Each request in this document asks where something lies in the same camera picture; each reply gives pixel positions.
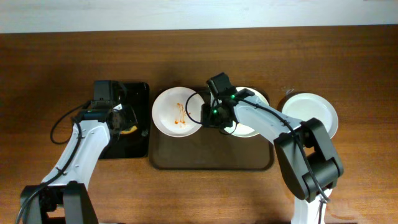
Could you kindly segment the green and yellow sponge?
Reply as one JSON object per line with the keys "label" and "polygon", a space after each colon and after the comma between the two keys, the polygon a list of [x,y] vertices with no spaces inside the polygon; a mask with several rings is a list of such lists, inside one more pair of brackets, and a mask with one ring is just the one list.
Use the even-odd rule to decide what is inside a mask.
{"label": "green and yellow sponge", "polygon": [[131,133],[133,133],[136,130],[137,130],[137,126],[132,126],[129,129],[125,129],[125,130],[121,131],[120,134],[123,134],[123,135],[131,134]]}

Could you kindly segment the white plate with sauce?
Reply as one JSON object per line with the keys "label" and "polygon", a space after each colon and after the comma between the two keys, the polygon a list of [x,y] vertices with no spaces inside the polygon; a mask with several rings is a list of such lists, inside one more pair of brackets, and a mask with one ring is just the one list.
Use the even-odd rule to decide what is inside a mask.
{"label": "white plate with sauce", "polygon": [[[259,97],[259,99],[265,103],[266,105],[269,105],[269,102],[267,100],[267,98],[260,92],[258,92],[257,90],[253,89],[253,88],[249,88],[247,87],[248,90],[252,91],[256,96]],[[223,129],[223,132],[225,134],[231,134],[233,136],[236,137],[240,137],[240,138],[250,138],[253,137],[255,135],[258,135],[259,133],[257,131],[255,131],[254,129],[250,128],[249,126],[245,126],[241,123],[236,124],[233,121],[233,126],[232,127],[225,127]]]}

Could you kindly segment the pink plate with sauce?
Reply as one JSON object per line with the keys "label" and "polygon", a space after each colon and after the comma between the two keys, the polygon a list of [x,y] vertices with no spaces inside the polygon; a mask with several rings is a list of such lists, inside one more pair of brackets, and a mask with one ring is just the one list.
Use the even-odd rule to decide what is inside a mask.
{"label": "pink plate with sauce", "polygon": [[205,104],[203,98],[196,94],[188,102],[188,113],[186,102],[188,97],[195,91],[186,87],[173,87],[163,91],[152,105],[152,120],[159,131],[175,137],[183,138],[194,134],[201,128],[201,124],[193,122],[200,121],[201,106]]}

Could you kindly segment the white plate with red streak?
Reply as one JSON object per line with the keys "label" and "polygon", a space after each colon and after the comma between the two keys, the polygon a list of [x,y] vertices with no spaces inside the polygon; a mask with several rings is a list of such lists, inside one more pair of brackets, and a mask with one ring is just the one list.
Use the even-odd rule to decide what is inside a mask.
{"label": "white plate with red streak", "polygon": [[313,93],[298,93],[289,97],[282,106],[282,113],[302,121],[311,118],[320,120],[331,138],[338,130],[338,115],[332,104]]}

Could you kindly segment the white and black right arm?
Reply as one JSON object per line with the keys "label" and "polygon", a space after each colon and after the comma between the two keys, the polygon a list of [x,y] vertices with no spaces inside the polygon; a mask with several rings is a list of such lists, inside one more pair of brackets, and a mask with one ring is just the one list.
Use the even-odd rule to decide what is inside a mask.
{"label": "white and black right arm", "polygon": [[326,205],[343,163],[323,123],[291,118],[253,93],[212,94],[203,106],[205,127],[224,128],[233,122],[249,126],[271,142],[283,180],[295,197],[292,223],[324,223]]}

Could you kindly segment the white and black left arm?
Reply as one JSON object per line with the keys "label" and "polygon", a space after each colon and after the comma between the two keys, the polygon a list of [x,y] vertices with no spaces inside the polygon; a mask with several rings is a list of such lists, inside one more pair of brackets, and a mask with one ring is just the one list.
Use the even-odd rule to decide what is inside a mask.
{"label": "white and black left arm", "polygon": [[39,185],[21,192],[16,223],[97,223],[88,185],[103,151],[137,129],[127,86],[97,80],[94,97],[73,109],[72,132],[58,162]]}

